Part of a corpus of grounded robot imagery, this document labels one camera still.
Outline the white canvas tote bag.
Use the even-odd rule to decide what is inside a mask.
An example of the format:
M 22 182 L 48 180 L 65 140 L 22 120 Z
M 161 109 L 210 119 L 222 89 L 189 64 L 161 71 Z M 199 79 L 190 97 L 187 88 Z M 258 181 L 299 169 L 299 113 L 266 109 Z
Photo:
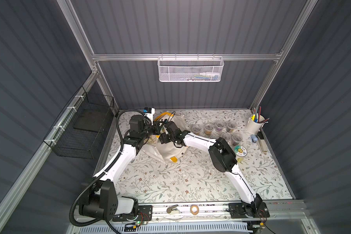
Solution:
M 154 118 L 154 121 L 172 121 L 181 131 L 190 131 L 187 126 L 184 116 L 176 115 L 175 113 L 164 112 Z M 161 141 L 161 136 L 150 136 L 146 144 L 143 145 L 140 152 L 147 156 L 163 163 L 177 163 L 180 162 L 181 157 L 186 153 L 187 147 L 175 144 L 173 141 Z

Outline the purple label seed jar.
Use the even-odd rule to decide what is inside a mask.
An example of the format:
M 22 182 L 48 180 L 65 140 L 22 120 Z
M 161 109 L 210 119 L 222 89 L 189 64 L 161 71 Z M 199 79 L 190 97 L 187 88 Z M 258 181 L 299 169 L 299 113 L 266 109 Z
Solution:
M 195 135 L 198 135 L 198 136 L 201 134 L 202 130 L 203 130 L 203 128 L 202 128 L 200 125 L 198 125 L 198 124 L 194 124 L 194 125 L 192 125 L 192 127 L 191 127 L 191 131 L 192 131 Z

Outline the orange label seed jar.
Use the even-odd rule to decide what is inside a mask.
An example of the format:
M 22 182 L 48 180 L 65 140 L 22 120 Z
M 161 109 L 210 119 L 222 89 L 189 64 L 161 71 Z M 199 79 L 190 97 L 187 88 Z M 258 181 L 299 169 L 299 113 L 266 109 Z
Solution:
M 204 125 L 204 133 L 205 135 L 210 136 L 214 130 L 214 126 L 212 124 L 205 124 Z

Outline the clear lid seed jar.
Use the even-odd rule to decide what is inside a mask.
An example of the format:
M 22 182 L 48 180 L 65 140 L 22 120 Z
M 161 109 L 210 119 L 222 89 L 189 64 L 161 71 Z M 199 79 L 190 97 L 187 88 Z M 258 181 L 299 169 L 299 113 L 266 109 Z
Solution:
M 215 122 L 215 131 L 216 132 L 222 132 L 222 130 L 225 128 L 226 124 L 223 121 L 216 121 Z

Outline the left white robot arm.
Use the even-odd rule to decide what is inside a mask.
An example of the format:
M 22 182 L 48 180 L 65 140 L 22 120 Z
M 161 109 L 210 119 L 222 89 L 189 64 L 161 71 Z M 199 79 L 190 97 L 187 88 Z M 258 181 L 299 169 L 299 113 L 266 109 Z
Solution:
M 111 221 L 117 215 L 129 219 L 138 216 L 137 199 L 119 197 L 115 186 L 145 141 L 159 131 L 158 126 L 153 125 L 153 114 L 150 113 L 134 115 L 129 123 L 129 135 L 121 139 L 121 147 L 115 156 L 94 175 L 79 196 L 79 214 L 93 218 L 94 222 Z

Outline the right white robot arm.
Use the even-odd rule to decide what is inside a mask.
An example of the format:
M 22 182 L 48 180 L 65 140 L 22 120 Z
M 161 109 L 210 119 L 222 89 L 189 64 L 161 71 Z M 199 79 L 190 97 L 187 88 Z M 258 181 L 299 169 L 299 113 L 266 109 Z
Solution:
M 259 216 L 263 200 L 242 174 L 236 153 L 224 138 L 210 139 L 187 130 L 181 131 L 172 121 L 161 126 L 164 128 L 164 133 L 160 134 L 162 144 L 173 142 L 176 147 L 193 147 L 209 153 L 213 166 L 224 173 L 238 191 L 245 214 L 248 217 Z

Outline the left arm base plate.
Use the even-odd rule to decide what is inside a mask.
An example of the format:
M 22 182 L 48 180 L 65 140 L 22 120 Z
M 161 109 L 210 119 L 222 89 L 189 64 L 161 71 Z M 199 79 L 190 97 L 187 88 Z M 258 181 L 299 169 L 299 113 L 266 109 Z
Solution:
M 153 214 L 152 205 L 139 205 L 134 208 L 130 214 L 118 214 L 113 217 L 113 222 L 134 222 L 134 221 L 151 221 Z

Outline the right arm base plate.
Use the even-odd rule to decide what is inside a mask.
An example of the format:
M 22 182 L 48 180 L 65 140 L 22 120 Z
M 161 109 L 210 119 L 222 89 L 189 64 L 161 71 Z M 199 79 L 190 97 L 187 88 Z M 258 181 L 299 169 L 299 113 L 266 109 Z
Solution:
M 231 218 L 269 218 L 271 216 L 265 202 L 260 206 L 243 202 L 229 203 L 226 211 L 230 213 Z

